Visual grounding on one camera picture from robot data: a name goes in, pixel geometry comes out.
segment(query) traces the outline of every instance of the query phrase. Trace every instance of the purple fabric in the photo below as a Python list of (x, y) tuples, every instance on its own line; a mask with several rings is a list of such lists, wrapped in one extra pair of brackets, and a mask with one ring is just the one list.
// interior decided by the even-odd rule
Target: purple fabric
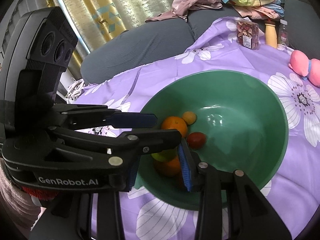
[[(185, 53), (121, 73), (92, 86), (77, 104), (105, 104), (122, 111), (139, 112), (162, 88), (193, 73), (226, 69), (260, 79), (279, 96), (289, 123), (289, 144), (276, 175), (262, 189), (295, 238), (320, 203), (320, 89), (303, 81), (288, 67), (290, 50), (265, 45), (259, 50), (236, 41), (235, 18), (220, 18)], [(123, 130), (103, 127), (82, 130), (117, 136)], [(121, 193), (128, 240), (191, 240), (197, 212), (180, 210), (154, 197), (142, 185)], [(228, 230), (224, 223), (223, 235)]]

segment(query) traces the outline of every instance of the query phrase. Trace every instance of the yellow-green cloth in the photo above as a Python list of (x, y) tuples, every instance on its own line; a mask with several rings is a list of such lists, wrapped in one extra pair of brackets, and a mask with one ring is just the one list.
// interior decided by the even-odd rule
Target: yellow-green cloth
[(275, 0), (233, 0), (234, 5), (237, 6), (262, 6), (268, 3), (272, 3)]

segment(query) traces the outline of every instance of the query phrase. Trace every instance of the camera lens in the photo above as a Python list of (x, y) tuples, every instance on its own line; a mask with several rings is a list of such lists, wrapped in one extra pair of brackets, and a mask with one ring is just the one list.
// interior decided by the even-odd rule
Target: camera lens
[(65, 49), (65, 42), (61, 41), (54, 54), (54, 61), (58, 61), (62, 58), (62, 55), (64, 54), (64, 49)]
[(71, 58), (71, 49), (69, 49), (64, 57), (64, 62), (67, 62)]
[(41, 46), (41, 53), (43, 56), (47, 55), (50, 51), (50, 49), (53, 46), (53, 42), (54, 42), (54, 34), (53, 33), (49, 33), (45, 38), (44, 41), (42, 42), (42, 46)]

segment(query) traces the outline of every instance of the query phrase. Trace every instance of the pink towel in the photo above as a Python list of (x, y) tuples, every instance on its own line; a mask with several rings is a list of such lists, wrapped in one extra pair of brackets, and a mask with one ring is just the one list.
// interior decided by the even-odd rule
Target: pink towel
[(182, 18), (187, 21), (188, 10), (220, 9), (221, 0), (173, 0), (172, 9), (156, 17), (147, 18), (148, 21), (162, 21), (171, 18)]
[(6, 177), (3, 171), (5, 163), (0, 159), (0, 194), (3, 206), (17, 228), (28, 238), (28, 234), (38, 220), (41, 212), (31, 196), (15, 187)]
[(249, 16), (255, 20), (265, 19), (280, 19), (280, 15), (274, 10), (264, 6), (248, 7), (248, 6), (234, 6), (235, 10), (241, 15), (241, 17)]

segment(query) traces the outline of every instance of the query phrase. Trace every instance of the large green plastic basin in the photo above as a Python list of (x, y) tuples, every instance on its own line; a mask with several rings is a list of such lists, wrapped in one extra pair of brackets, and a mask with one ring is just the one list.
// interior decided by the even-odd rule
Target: large green plastic basin
[[(288, 122), (276, 94), (263, 82), (235, 71), (207, 71), (181, 78), (159, 91), (141, 112), (158, 117), (157, 129), (168, 116), (193, 111), (197, 121), (189, 132), (207, 135), (196, 151), (215, 168), (241, 169), (259, 189), (278, 170), (288, 143)], [(153, 168), (151, 155), (141, 157), (136, 188), (144, 185), (153, 195), (176, 207), (197, 210), (199, 193), (183, 192), (174, 179)]]

